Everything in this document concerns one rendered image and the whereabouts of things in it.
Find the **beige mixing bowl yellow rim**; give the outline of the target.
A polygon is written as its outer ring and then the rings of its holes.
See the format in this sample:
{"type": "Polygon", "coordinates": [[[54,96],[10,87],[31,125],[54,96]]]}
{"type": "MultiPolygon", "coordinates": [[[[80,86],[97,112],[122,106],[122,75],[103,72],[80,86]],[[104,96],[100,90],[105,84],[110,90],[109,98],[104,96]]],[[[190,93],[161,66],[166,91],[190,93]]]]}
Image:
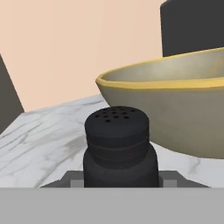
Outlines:
{"type": "Polygon", "coordinates": [[[122,66],[95,82],[108,105],[147,114],[153,143],[224,159],[224,47],[122,66]]]}

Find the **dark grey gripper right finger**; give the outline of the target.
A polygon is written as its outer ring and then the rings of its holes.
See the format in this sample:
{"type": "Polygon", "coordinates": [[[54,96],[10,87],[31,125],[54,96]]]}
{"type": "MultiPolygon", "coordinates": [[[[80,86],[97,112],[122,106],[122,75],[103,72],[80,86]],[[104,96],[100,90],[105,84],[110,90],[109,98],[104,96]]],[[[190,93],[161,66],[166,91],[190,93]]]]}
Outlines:
{"type": "Polygon", "coordinates": [[[177,171],[160,171],[159,172],[159,185],[164,188],[207,187],[206,185],[202,185],[200,183],[197,183],[197,182],[194,182],[194,181],[184,178],[177,171]]]}

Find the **black shaker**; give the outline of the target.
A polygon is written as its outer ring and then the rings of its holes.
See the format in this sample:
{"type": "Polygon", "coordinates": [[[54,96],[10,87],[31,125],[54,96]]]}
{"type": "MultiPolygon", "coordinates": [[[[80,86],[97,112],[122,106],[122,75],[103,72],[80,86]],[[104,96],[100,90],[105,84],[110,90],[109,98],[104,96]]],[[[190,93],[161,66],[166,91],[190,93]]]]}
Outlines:
{"type": "Polygon", "coordinates": [[[158,187],[158,157],[150,120],[137,108],[109,107],[85,121],[85,187],[158,187]]]}

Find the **dark grey cabinet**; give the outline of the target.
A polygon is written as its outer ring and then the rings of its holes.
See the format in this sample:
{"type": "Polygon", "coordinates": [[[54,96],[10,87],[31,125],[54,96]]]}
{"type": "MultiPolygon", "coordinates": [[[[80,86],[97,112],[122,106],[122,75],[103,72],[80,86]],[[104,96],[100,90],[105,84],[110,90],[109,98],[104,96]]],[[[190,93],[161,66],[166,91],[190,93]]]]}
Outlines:
{"type": "Polygon", "coordinates": [[[0,134],[24,112],[24,108],[0,54],[0,134]]]}

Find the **dark grey fridge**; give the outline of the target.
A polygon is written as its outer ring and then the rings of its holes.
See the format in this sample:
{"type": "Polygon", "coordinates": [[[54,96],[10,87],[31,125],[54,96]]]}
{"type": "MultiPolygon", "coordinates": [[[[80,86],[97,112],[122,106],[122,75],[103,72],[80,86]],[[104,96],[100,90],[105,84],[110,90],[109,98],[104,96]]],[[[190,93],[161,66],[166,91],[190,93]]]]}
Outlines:
{"type": "Polygon", "coordinates": [[[224,0],[165,0],[160,24],[164,57],[224,47],[224,0]]]}

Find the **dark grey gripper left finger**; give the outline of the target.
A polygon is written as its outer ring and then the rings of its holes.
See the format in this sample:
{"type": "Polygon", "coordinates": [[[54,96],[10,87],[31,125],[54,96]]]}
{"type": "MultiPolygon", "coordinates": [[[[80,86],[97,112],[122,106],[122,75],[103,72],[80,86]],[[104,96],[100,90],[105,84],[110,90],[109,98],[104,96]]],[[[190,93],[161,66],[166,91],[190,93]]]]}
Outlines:
{"type": "Polygon", "coordinates": [[[75,188],[83,186],[83,171],[67,171],[61,179],[55,180],[45,185],[45,187],[49,188],[75,188]]]}

